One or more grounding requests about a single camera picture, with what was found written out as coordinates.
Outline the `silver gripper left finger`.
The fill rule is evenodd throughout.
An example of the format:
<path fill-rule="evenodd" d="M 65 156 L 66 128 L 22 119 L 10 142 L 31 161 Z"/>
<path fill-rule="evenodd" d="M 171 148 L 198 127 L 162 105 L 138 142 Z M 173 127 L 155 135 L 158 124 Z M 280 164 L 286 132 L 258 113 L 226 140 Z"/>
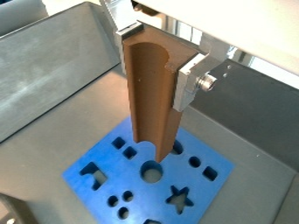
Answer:
<path fill-rule="evenodd" d="M 117 47 L 119 51 L 119 57 L 122 62 L 123 72 L 126 69 L 126 61 L 125 61 L 125 46 L 123 41 L 130 38 L 133 35 L 139 33 L 145 26 L 137 20 L 137 14 L 134 10 L 134 6 L 131 0 L 99 0 L 101 5 L 105 10 L 105 14 L 107 16 L 109 22 L 114 29 L 114 36 Z"/>

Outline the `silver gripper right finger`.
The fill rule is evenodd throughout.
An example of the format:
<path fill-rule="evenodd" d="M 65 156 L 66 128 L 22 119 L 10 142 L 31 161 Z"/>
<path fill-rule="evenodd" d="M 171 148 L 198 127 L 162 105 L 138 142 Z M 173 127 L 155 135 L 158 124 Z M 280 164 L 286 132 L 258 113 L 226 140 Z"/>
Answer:
<path fill-rule="evenodd" d="M 210 75 L 210 71 L 229 58 L 229 52 L 230 44 L 214 39 L 210 42 L 210 51 L 206 54 L 200 52 L 181 68 L 173 101 L 177 111 L 183 112 L 200 89 L 212 91 L 218 79 Z"/>

